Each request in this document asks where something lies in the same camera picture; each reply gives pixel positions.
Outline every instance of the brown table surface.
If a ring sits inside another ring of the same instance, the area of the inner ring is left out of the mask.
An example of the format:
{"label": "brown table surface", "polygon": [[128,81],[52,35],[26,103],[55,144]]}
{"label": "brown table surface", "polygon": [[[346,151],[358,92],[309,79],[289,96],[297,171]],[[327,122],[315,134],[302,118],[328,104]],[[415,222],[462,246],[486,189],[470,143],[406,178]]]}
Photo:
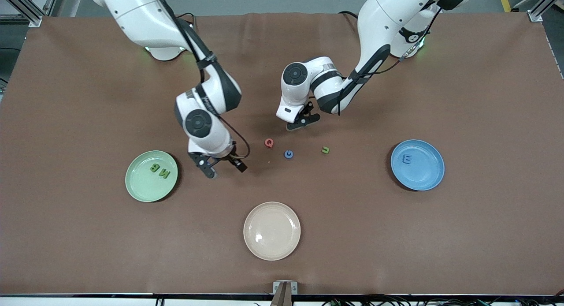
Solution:
{"label": "brown table surface", "polygon": [[[2,293],[257,293],[280,279],[308,294],[564,286],[564,83],[541,24],[524,13],[441,15],[417,57],[374,77],[341,117],[292,133],[275,116],[282,70],[329,55],[348,74],[354,19],[198,24],[242,87],[224,117],[252,146],[248,171],[221,163],[215,180],[187,157],[173,114],[198,81],[189,53],[156,61],[113,19],[48,17],[30,29],[0,112]],[[436,189],[391,177],[391,150],[405,139],[442,153]],[[141,203],[123,177],[153,149],[174,155],[182,176],[167,200]],[[281,261],[243,242],[246,215],[266,201],[301,221],[300,244]]]}

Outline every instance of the white robotic arm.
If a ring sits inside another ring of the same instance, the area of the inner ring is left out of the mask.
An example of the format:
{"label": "white robotic arm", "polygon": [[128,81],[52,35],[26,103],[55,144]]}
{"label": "white robotic arm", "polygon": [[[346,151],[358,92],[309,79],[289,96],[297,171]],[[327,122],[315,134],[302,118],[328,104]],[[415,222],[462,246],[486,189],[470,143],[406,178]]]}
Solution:
{"label": "white robotic arm", "polygon": [[[171,60],[184,49],[194,54],[200,83],[179,95],[174,106],[178,123],[189,136],[188,153],[209,178],[215,177],[213,166],[220,160],[228,160],[239,171],[245,171],[235,142],[220,119],[222,113],[238,106],[241,89],[191,25],[177,19],[164,0],[94,1],[107,7],[129,40],[146,47],[155,59]],[[209,75],[206,81],[203,71]]]}
{"label": "white robotic arm", "polygon": [[[440,8],[452,9],[467,0],[435,0],[439,6],[425,10],[429,1],[367,0],[358,15],[360,60],[347,78],[342,77],[329,57],[288,65],[282,73],[282,98],[276,112],[277,117],[288,123],[286,129],[293,131],[319,121],[319,115],[310,113],[309,91],[313,92],[321,111],[340,113],[386,60],[391,45],[396,44],[395,48],[403,51],[402,59],[411,55]],[[413,33],[417,38],[408,37],[407,42],[401,43],[397,36],[417,15],[424,20],[418,19],[411,29],[424,25],[423,29]]]}

